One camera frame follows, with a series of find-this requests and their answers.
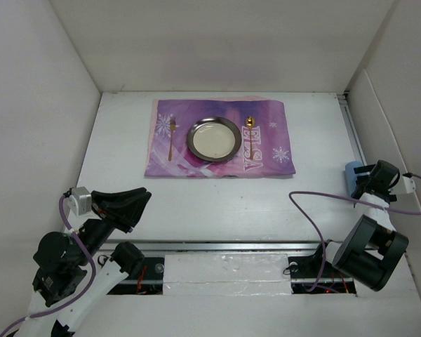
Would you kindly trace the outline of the blue plastic cup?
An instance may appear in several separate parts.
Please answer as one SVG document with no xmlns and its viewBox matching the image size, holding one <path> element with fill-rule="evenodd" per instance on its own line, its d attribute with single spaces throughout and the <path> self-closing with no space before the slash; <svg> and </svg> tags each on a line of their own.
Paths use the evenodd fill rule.
<svg viewBox="0 0 421 337">
<path fill-rule="evenodd" d="M 349 196 L 351 196 L 356 189 L 357 174 L 354 172 L 354 169 L 362 166 L 363 164 L 359 161 L 351 161 L 345 165 L 345 178 Z"/>
</svg>

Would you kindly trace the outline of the gold fork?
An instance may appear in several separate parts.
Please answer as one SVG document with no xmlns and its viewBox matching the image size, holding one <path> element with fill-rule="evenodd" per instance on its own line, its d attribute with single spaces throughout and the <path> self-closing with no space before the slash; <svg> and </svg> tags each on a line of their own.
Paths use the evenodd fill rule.
<svg viewBox="0 0 421 337">
<path fill-rule="evenodd" d="M 170 143 L 169 143 L 168 160 L 172 161 L 172 158 L 173 158 L 173 137 L 174 137 L 174 133 L 175 133 L 175 130 L 176 130 L 176 118 L 175 117 L 170 118 L 169 126 L 170 126 L 171 137 L 170 137 Z"/>
</svg>

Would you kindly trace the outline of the metal plate with cream centre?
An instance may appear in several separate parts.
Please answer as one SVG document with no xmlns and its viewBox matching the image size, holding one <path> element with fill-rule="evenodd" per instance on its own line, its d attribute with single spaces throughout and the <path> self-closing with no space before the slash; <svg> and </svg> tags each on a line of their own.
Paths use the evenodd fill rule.
<svg viewBox="0 0 421 337">
<path fill-rule="evenodd" d="M 209 162 L 233 158 L 242 143 L 239 127 L 223 117 L 198 120 L 187 132 L 186 144 L 193 155 Z"/>
</svg>

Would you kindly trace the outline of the purple Elsa placemat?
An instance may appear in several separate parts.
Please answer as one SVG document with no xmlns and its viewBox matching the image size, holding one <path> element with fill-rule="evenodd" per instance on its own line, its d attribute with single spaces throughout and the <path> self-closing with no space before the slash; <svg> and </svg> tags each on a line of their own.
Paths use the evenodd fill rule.
<svg viewBox="0 0 421 337">
<path fill-rule="evenodd" d="M 253 159 L 245 121 L 255 118 Z M 176 118 L 173 158 L 168 160 L 170 118 Z M 211 163 L 199 159 L 186 144 L 187 132 L 198 120 L 223 117 L 234 122 L 242 144 L 230 160 Z M 149 134 L 145 176 L 156 178 L 266 178 L 295 173 L 284 104 L 256 96 L 199 100 L 155 100 Z"/>
</svg>

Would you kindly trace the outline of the gold spoon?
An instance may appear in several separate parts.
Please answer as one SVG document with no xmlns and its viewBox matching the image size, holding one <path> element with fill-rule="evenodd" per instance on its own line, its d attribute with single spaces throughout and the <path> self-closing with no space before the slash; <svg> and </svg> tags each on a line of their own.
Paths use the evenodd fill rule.
<svg viewBox="0 0 421 337">
<path fill-rule="evenodd" d="M 249 140 L 250 140 L 250 159 L 253 159 L 253 128 L 255 126 L 255 118 L 248 116 L 245 121 L 246 128 L 249 130 Z"/>
</svg>

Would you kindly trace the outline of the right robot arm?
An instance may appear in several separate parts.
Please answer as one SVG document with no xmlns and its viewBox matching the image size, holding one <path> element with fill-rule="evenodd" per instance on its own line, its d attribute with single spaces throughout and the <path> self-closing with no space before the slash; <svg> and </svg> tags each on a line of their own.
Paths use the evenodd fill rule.
<svg viewBox="0 0 421 337">
<path fill-rule="evenodd" d="M 383 160 L 357 167 L 349 163 L 345 169 L 350 197 L 357 200 L 360 218 L 343 243 L 328 243 L 326 252 L 313 256 L 310 268 L 320 277 L 336 269 L 380 291 L 409 243 L 396 231 L 386 210 L 396 201 L 389 190 L 398 183 L 400 172 Z"/>
</svg>

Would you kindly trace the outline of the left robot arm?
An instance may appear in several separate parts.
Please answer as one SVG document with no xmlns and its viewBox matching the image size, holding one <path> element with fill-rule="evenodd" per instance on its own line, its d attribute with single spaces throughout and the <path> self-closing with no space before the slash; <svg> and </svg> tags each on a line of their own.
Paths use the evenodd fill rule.
<svg viewBox="0 0 421 337">
<path fill-rule="evenodd" d="M 73 336 L 88 313 L 126 278 L 145 275 L 145 257 L 130 242 L 117 244 L 100 269 L 93 256 L 115 230 L 132 232 L 151 193 L 74 187 L 59 199 L 65 232 L 49 232 L 33 256 L 38 265 L 27 315 L 2 336 Z"/>
</svg>

